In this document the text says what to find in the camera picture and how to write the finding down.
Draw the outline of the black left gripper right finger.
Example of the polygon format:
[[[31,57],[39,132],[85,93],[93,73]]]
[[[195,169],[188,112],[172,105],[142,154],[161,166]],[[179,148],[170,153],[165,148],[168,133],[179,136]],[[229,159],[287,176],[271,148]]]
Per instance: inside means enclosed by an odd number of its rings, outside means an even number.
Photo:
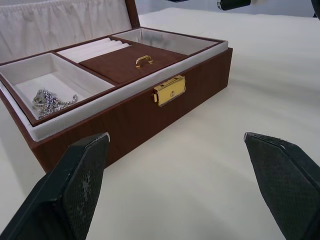
[[[296,144],[254,132],[244,142],[260,193],[287,240],[320,238],[320,167]]]

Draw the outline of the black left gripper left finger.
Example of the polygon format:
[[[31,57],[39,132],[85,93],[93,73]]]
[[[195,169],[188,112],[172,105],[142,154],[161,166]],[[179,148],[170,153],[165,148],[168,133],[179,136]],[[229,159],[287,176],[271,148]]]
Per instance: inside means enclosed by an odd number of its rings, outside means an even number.
[[[100,196],[110,136],[71,144],[33,187],[0,235],[2,240],[84,240]]]

